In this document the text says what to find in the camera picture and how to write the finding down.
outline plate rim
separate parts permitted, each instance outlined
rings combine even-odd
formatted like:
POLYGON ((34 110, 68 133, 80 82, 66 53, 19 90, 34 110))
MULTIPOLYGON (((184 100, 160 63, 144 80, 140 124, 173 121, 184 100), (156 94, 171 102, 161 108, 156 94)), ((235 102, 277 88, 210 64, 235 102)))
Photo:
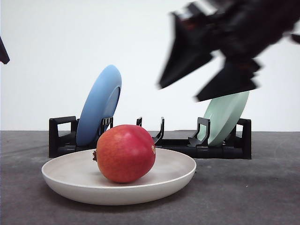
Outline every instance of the plate rim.
POLYGON ((196 161, 191 158, 190 156, 186 155, 186 154, 183 154, 181 152, 177 152, 177 151, 173 151, 173 150, 169 150, 169 149, 162 149, 162 148, 156 148, 157 149, 161 149, 161 150, 166 150, 166 151, 172 151, 172 152, 176 152, 178 154, 182 154, 184 155, 185 157, 187 158, 190 158, 193 162, 194 162, 194 166, 193 166, 193 169, 191 171, 189 171, 188 173, 180 176, 180 177, 177 177, 177 178, 174 178, 172 180, 167 180, 167 181, 162 181, 162 182, 157 182, 157 183, 152 183, 152 184, 143 184, 143 185, 133 185, 133 186, 121 186, 121 187, 118 187, 118 186, 99 186, 99 187, 91 187, 91 186, 87 186, 87 185, 81 185, 81 184, 72 184, 72 183, 68 183, 68 182, 64 182, 64 181, 60 181, 60 180, 57 180, 57 179, 53 179, 51 178, 50 176, 48 176, 44 170, 45 170, 45 167, 53 160, 56 160, 60 157, 67 157, 68 155, 71 155, 71 154, 76 154, 78 152, 72 152, 72 153, 69 153, 69 154, 66 154, 66 155, 63 155, 63 156, 59 156, 59 157, 56 157, 56 158, 53 158, 51 160, 49 160, 48 162, 46 162, 43 166, 42 166, 42 169, 41 169, 41 172, 42 172, 42 175, 44 177, 46 177, 47 179, 51 180, 51 181, 54 181, 56 183, 60 183, 60 184, 64 184, 64 185, 68 185, 68 186, 73 186, 73 187, 77 187, 77 188, 92 188, 92 189, 128 189, 128 188, 144 188, 144 187, 151 187, 151 186, 157 186, 157 185, 163 185, 163 184, 167 184, 167 183, 172 183, 172 182, 175 182, 177 180, 180 180, 180 179, 183 179, 185 177, 188 177, 190 174, 194 173, 195 170, 196 170, 196 167, 197 167, 197 163, 196 161))

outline blue plate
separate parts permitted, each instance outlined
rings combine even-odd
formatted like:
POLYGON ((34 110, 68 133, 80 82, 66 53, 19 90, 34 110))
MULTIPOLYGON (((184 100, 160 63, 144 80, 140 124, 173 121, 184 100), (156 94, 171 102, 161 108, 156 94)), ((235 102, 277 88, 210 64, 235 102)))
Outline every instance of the blue plate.
POLYGON ((98 137, 103 118, 112 117, 122 86, 120 72, 114 65, 106 67, 95 81, 85 101, 77 128, 77 146, 85 146, 98 137))

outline light blue plate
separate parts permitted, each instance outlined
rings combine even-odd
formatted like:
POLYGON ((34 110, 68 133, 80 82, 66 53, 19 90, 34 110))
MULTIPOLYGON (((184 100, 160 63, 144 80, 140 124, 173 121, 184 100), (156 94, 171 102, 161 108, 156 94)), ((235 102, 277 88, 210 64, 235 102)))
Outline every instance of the light blue plate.
MULTIPOLYGON (((249 91, 214 98, 204 114, 204 118, 210 119, 209 146, 219 146, 230 134, 242 115, 249 91)), ((198 139, 205 137, 206 127, 200 125, 198 139)))
POLYGON ((77 128, 77 146, 94 141, 103 118, 112 117, 117 108, 122 86, 120 72, 107 66, 95 81, 81 112, 77 128))

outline plate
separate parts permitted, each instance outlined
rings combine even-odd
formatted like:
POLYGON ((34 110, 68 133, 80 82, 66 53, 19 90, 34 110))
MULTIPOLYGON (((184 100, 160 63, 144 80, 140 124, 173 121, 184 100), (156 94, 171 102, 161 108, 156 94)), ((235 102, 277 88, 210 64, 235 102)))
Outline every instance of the plate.
MULTIPOLYGON (((242 115, 247 103, 249 91, 214 98, 204 114, 210 119, 209 146, 219 146, 230 134, 242 115)), ((206 127, 200 125, 198 139, 205 137, 206 127)))
POLYGON ((78 123, 76 143, 85 146, 98 137, 103 118, 112 117, 117 108, 122 79, 114 65, 107 66, 95 81, 86 99, 78 123))
POLYGON ((43 177, 56 193, 82 203, 129 205, 169 196, 192 179, 196 162, 189 156, 166 149, 156 149, 151 170, 140 179, 118 184, 109 181, 92 161, 93 150, 57 157, 42 167, 43 177))

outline black object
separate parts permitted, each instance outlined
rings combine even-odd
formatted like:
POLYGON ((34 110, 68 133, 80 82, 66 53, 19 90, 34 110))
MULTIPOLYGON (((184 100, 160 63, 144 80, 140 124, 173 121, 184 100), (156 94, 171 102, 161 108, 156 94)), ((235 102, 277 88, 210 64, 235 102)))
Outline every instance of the black object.
POLYGON ((1 37, 0 37, 0 61, 3 62, 3 64, 7 64, 10 61, 1 37))
POLYGON ((103 118, 99 126, 96 139, 87 146, 78 147, 76 145, 76 132, 79 119, 76 120, 75 116, 59 117, 49 119, 49 157, 55 158, 58 156, 66 155, 68 153, 95 149, 97 146, 98 138, 104 133, 105 127, 110 125, 113 127, 113 117, 103 118), (63 123, 71 123, 71 131, 69 134, 59 136, 58 125, 63 123))
MULTIPOLYGON (((253 90, 251 81, 260 66, 253 60, 300 18, 299 0, 210 0, 216 13, 205 15, 194 3, 187 15, 175 18, 175 41, 160 78, 162 88, 183 78, 212 59, 220 50, 224 68, 197 95, 199 101, 253 90)), ((299 42, 299 37, 292 35, 299 42)))
MULTIPOLYGON (((142 125, 142 118, 137 120, 142 125)), ((242 136, 236 135, 236 126, 223 141, 220 147, 208 146, 210 136, 210 120, 198 117, 197 130, 187 139, 163 139, 164 128, 159 132, 161 139, 156 143, 157 148, 169 149, 184 153, 193 158, 224 158, 224 159, 251 159, 251 120, 239 119, 238 125, 243 126, 242 136), (206 135, 202 141, 197 139, 200 125, 206 127, 206 135)))
MULTIPOLYGON (((136 120, 136 124, 138 126, 142 126, 142 117, 138 118, 136 120)), ((158 132, 157 135, 155 135, 154 137, 152 137, 153 139, 153 142, 155 143, 155 145, 158 145, 160 144, 161 140, 163 139, 164 137, 164 132, 165 132, 165 119, 163 117, 161 117, 161 122, 160 122, 160 131, 158 132)))
MULTIPOLYGON (((87 146, 78 147, 76 145, 76 131, 79 119, 75 116, 51 118, 49 119, 49 157, 55 158, 68 153, 95 149, 97 140, 87 146), (58 125, 71 123, 69 134, 59 136, 58 125)), ((138 126, 142 126, 142 117, 136 121, 138 126)), ((236 126, 224 140, 220 147, 209 147, 208 138, 210 136, 210 120, 199 117, 197 120, 197 130, 192 137, 187 139, 163 139, 165 132, 165 119, 161 118, 160 131, 152 137, 157 148, 170 149, 184 153, 193 158, 242 158, 251 159, 251 120, 239 119, 239 125, 243 126, 242 137, 236 135, 236 126), (203 140, 198 140, 200 125, 206 127, 206 135, 203 140)), ((99 126, 99 136, 104 133, 105 126, 113 127, 113 117, 104 118, 99 126)))

